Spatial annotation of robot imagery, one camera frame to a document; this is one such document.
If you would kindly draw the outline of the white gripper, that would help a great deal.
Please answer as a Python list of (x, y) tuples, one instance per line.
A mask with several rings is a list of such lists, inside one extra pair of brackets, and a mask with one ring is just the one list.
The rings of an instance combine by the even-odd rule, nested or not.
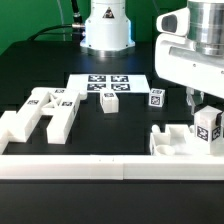
[[(224, 7), (185, 7), (159, 16), (156, 26), (156, 72), (187, 87), (191, 114), (204, 107), (203, 92), (224, 98)], [(224, 112), (215, 124), (224, 127)]]

